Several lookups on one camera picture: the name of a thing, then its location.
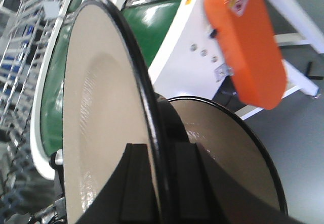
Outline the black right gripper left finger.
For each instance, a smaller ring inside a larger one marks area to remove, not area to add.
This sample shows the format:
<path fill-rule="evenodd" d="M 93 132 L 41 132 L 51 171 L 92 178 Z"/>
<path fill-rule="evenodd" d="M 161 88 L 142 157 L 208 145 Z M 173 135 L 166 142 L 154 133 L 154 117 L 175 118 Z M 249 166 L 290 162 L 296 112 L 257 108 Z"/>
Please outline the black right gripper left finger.
<path fill-rule="evenodd" d="M 146 144 L 126 144 L 113 174 L 77 223 L 158 223 Z"/>

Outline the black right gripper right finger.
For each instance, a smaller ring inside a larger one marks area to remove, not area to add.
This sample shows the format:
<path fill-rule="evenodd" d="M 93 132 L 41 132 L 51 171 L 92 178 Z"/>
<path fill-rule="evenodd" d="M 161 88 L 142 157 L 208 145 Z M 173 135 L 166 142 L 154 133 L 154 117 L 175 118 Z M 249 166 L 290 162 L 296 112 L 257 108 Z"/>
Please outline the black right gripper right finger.
<path fill-rule="evenodd" d="M 170 175 L 165 223 L 299 223 L 286 214 L 280 180 L 268 167 L 257 172 L 263 180 L 248 182 L 269 187 L 279 209 L 240 185 L 201 144 L 165 142 L 164 161 Z"/>

